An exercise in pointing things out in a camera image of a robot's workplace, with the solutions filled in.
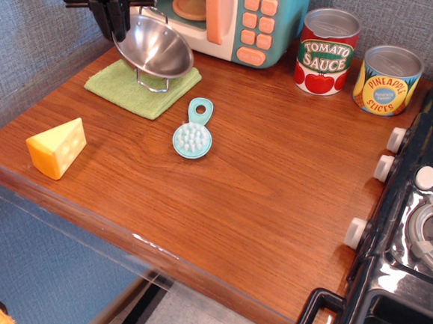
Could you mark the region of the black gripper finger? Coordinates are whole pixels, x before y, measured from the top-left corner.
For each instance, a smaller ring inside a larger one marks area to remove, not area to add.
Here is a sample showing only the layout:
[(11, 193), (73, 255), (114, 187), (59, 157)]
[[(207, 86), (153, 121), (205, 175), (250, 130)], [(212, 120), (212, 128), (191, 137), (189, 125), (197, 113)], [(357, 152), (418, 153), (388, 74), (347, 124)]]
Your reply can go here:
[(130, 29), (130, 9), (127, 0), (117, 0), (114, 4), (113, 29), (117, 42), (122, 42)]
[(114, 32), (114, 22), (117, 18), (117, 1), (116, 0), (89, 0), (89, 8), (92, 12), (102, 35), (107, 40), (112, 41)]

